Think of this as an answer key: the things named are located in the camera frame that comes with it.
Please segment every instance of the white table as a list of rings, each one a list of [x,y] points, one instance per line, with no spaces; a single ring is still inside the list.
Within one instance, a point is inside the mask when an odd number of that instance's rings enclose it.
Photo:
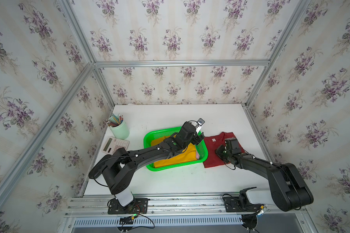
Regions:
[[[114,114],[123,114],[130,130],[128,150],[143,149],[144,136],[159,129],[182,126],[189,120],[202,118],[205,136],[233,132],[244,149],[265,159],[257,138],[240,104],[191,105],[116,105]],[[104,139],[113,136],[107,129]],[[95,164],[105,156],[99,152]],[[101,175],[96,179],[106,185]],[[204,168],[202,163],[150,171],[142,167],[134,173],[129,185],[133,194],[228,193],[249,187],[266,188],[268,181],[247,170],[231,170],[226,166]],[[110,195],[107,187],[89,180],[84,195]]]

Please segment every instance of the floral wallpaper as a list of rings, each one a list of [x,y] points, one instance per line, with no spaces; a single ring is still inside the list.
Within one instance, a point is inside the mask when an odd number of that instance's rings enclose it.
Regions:
[[[261,66],[104,68],[117,104],[245,103]]]
[[[312,191],[319,232],[350,233],[350,0],[310,2],[250,110]]]
[[[80,93],[85,101],[80,100]],[[56,232],[68,198],[82,194],[90,162],[105,130],[99,124],[108,115],[97,82],[87,78],[4,204],[0,230]]]
[[[58,1],[0,1],[0,181],[86,65]],[[44,173],[33,164],[29,173]]]
[[[0,182],[86,64],[57,0],[0,1]],[[0,211],[0,232],[57,230],[108,113],[89,77]]]
[[[298,2],[81,0],[72,7],[96,60],[266,59]],[[313,11],[306,30],[327,4]]]

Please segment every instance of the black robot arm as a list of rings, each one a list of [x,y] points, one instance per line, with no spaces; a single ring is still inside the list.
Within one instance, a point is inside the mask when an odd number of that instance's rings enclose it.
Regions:
[[[121,193],[128,187],[137,169],[158,160],[177,156],[190,143],[198,145],[204,138],[203,133],[198,135],[204,123],[205,121],[201,118],[198,121],[185,122],[179,133],[174,133],[152,147],[136,151],[126,151],[124,148],[119,148],[113,155],[104,156],[91,169],[88,177],[96,179],[102,174],[110,192],[114,195]]]
[[[291,163],[278,164],[262,160],[249,153],[242,153],[238,140],[225,139],[226,147],[216,153],[226,163],[252,171],[268,180],[271,197],[282,211],[292,210],[313,203],[313,195],[297,168]]]

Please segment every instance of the green basket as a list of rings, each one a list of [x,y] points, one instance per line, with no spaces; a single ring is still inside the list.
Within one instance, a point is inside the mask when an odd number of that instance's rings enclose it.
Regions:
[[[181,127],[175,127],[175,128],[170,128],[170,129],[162,129],[162,130],[156,130],[152,131],[150,133],[147,133],[144,137],[144,148],[151,147],[150,143],[163,136],[171,136],[173,133],[179,133]],[[190,164],[195,164],[195,163],[202,163],[207,159],[207,156],[209,153],[207,152],[207,148],[205,145],[205,142],[202,140],[201,143],[196,145],[196,150],[200,155],[200,159],[196,161],[190,161],[190,162],[185,162],[185,163],[178,163],[178,164],[173,164],[173,165],[168,165],[164,167],[154,167],[154,164],[149,164],[147,165],[147,168],[151,171],[160,171],[160,170],[165,170],[173,167],[180,167],[180,166],[185,166],[185,165],[190,165]]]

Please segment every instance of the pencil holder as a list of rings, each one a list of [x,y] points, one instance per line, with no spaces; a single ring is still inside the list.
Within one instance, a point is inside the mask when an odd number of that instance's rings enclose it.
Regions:
[[[120,125],[109,128],[113,132],[115,138],[126,139],[129,136],[130,131],[128,130],[128,126],[125,120],[123,120],[123,122]]]

